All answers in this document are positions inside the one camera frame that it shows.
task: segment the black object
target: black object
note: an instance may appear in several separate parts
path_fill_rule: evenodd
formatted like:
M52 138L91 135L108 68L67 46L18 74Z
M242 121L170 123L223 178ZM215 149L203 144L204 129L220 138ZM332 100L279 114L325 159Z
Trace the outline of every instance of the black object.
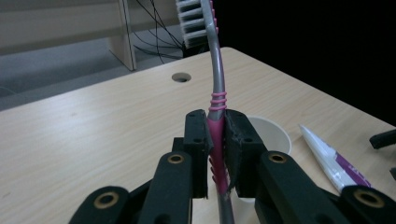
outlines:
M291 156L268 151L243 113L226 110L224 128L231 182L238 197L256 199L260 223L396 220L396 202L376 189L348 186L338 197L317 187ZM206 166L212 147L205 111L190 112L185 137L174 139L172 152L161 157L149 182L130 193L112 186L94 191L69 224L191 223L192 199L207 196Z
M396 129L372 136L370 143L375 149L396 144Z

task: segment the wooden table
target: wooden table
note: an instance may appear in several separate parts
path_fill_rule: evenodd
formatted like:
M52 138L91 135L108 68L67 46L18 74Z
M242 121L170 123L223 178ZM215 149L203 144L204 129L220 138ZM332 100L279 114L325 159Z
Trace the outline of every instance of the wooden table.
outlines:
M319 187L337 194L298 124L396 199L389 173L396 148L376 150L369 142L395 127L237 50L224 48L222 57L228 108L281 125L290 155ZM175 73L191 80L176 82ZM207 111L211 92L210 54L203 53L1 112L0 223L67 223L96 189L139 187L183 136L186 114ZM193 201L193 223L219 223L209 183L209 199Z

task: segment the desk partition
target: desk partition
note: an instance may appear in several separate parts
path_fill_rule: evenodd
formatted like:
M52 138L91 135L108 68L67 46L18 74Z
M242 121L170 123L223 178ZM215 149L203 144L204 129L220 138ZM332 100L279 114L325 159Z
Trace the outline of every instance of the desk partition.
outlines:
M109 49L136 69L130 33L178 23L176 3L163 0L0 0L0 55L108 37Z

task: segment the black cable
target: black cable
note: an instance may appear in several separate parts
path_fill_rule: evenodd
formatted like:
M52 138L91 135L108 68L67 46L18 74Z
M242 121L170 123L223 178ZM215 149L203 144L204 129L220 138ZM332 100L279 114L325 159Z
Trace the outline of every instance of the black cable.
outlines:
M158 11L155 10L155 11L157 12L156 14L158 15L160 21L157 21L157 20L151 15L151 13L140 3L139 0L136 0L136 2L137 2L137 3L138 3L138 4L150 15L150 17L151 17L152 19L154 19L154 21L156 22L156 24L159 24L159 25L166 31L166 33L169 34L169 36L172 38L172 40L174 41L174 43L175 43L176 45L180 46L180 48L181 48L182 43L180 43L180 42L177 40L177 38L175 38L175 37L168 31L168 29L166 28L166 26L163 24L163 20L161 19L161 16L158 14Z

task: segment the cable hole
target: cable hole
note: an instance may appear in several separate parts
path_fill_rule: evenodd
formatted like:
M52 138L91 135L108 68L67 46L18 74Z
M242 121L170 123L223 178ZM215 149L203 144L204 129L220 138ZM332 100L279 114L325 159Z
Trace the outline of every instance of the cable hole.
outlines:
M175 82L188 82L191 80L191 76L187 73L174 73L172 79Z

